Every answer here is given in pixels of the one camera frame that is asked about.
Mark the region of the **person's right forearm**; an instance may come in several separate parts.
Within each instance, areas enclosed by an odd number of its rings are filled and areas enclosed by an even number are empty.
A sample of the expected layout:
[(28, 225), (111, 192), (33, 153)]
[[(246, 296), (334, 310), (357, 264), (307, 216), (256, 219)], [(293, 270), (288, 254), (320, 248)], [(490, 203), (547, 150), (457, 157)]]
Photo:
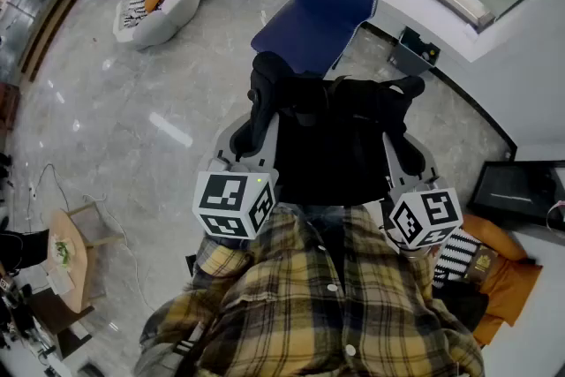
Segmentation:
[(399, 249), (400, 255), (409, 263), (411, 272), (424, 300), (431, 300), (433, 298), (434, 267), (440, 248), (439, 245), (432, 245), (417, 250)]

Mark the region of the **large orange cushion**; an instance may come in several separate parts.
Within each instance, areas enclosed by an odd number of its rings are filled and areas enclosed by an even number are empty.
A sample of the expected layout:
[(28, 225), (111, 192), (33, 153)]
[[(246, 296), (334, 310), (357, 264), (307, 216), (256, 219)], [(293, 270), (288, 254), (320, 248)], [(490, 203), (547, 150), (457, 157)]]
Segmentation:
[(478, 292), (488, 296), (486, 313), (475, 327), (478, 344), (491, 343), (503, 323), (514, 326), (542, 271), (505, 230), (475, 215), (463, 217), (463, 230), (498, 253), (493, 268)]

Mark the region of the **blue chair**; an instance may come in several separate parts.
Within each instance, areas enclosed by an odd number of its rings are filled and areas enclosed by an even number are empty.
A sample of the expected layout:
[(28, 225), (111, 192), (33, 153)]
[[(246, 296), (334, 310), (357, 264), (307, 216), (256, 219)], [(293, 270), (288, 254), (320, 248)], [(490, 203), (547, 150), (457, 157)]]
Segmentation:
[(253, 37), (252, 48), (281, 57), (295, 73), (335, 68), (378, 0), (288, 0)]

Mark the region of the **black framed panel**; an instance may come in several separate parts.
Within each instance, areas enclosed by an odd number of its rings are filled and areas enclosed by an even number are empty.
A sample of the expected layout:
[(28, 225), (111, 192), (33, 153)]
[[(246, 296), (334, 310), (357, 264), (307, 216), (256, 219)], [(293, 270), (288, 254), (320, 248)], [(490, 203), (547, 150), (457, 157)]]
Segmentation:
[(565, 233), (565, 160), (485, 162), (468, 209), (492, 221)]

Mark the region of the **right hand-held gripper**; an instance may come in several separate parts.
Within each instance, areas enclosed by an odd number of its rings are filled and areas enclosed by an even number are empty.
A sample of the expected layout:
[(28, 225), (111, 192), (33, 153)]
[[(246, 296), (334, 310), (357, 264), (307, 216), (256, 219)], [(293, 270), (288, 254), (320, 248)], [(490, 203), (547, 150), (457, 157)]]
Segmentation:
[(428, 148), (410, 134), (405, 138), (422, 154), (425, 167), (417, 176), (403, 174), (390, 138), (382, 134), (390, 187), (381, 204), (383, 228), (396, 250), (427, 251), (463, 225), (463, 213), (456, 190), (438, 176)]

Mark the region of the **grey bin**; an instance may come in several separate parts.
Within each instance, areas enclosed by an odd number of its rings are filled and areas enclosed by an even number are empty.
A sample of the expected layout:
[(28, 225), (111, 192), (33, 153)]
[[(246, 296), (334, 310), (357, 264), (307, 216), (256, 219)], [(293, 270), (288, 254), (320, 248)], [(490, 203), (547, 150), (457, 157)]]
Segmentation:
[(419, 76), (434, 68), (440, 53), (440, 48), (432, 42), (424, 42), (420, 34), (406, 27), (392, 48), (388, 61), (407, 76)]

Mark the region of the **white paper sheet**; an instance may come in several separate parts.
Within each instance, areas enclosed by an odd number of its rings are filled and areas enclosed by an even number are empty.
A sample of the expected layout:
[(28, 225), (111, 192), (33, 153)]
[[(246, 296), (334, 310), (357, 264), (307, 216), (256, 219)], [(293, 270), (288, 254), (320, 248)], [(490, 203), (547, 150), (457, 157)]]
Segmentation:
[(50, 288), (56, 295), (64, 295), (73, 290), (75, 285), (65, 267), (53, 267), (47, 273)]

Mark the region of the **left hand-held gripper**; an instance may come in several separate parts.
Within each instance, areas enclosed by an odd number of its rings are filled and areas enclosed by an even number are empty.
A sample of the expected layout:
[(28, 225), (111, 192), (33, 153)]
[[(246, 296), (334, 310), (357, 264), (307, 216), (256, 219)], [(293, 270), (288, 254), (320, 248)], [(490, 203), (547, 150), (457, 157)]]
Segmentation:
[(206, 169), (198, 174), (192, 212), (210, 236), (254, 239), (278, 202), (279, 114), (272, 116), (255, 155), (250, 123), (247, 112), (223, 129)]

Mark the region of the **round wooden table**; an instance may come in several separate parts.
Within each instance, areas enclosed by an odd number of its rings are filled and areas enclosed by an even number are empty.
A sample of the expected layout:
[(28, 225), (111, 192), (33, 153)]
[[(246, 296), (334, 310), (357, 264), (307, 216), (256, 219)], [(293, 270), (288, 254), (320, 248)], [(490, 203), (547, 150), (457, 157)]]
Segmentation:
[(47, 270), (58, 265), (53, 261), (50, 240), (54, 235), (70, 238), (75, 255), (67, 268), (75, 288), (59, 297), (75, 313), (91, 305), (95, 296), (92, 284), (97, 276), (97, 261), (100, 248), (105, 245), (124, 242), (124, 234), (113, 231), (103, 220), (100, 209), (94, 202), (87, 203), (72, 211), (58, 209), (53, 212), (49, 223)]

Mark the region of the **bunch of flowers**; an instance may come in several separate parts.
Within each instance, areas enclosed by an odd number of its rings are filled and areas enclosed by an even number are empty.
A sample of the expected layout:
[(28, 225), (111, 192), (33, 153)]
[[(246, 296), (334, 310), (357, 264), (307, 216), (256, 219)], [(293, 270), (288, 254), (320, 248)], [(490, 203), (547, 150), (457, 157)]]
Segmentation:
[(75, 248), (70, 238), (54, 235), (50, 240), (50, 251), (53, 261), (63, 268), (69, 268), (75, 255)]

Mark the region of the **person's yellow plaid shirt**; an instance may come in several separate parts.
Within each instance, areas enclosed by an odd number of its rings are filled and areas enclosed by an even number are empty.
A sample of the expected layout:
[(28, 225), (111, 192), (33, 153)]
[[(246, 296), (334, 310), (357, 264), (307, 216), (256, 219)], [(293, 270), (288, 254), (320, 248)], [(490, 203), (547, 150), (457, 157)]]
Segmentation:
[(485, 377), (471, 332), (361, 206), (277, 207), (230, 287), (157, 309), (133, 377)]

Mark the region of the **brown booklet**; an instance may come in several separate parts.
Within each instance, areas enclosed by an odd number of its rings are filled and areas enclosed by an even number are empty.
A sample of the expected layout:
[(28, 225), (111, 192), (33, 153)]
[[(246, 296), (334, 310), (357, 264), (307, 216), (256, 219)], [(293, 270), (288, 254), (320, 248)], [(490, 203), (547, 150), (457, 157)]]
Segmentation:
[(489, 276), (496, 263), (498, 253), (486, 245), (480, 245), (467, 267), (463, 279), (480, 286)]

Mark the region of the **person's left forearm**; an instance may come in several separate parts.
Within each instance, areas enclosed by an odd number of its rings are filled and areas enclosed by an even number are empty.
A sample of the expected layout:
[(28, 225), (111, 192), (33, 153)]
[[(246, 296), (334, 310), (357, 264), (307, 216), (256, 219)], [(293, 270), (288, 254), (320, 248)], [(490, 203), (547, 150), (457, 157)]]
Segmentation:
[(196, 253), (191, 285), (198, 289), (230, 287), (253, 260), (246, 240), (206, 234)]

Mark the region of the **black and white patterned cushion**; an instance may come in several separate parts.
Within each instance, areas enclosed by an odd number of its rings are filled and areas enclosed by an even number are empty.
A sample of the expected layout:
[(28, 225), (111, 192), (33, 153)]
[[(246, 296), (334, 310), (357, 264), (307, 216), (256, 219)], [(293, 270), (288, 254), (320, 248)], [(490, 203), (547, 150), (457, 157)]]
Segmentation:
[(122, 0), (120, 4), (118, 26), (120, 29), (137, 26), (147, 15), (146, 0)]

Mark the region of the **wooden step platform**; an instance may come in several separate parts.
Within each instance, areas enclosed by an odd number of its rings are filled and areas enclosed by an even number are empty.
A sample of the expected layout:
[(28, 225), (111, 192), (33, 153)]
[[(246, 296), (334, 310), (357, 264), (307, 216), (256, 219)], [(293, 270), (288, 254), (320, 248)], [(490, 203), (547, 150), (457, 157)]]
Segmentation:
[(57, 31), (76, 2), (77, 0), (47, 2), (47, 6), (34, 22), (32, 33), (19, 60), (18, 69), (24, 79), (34, 82)]

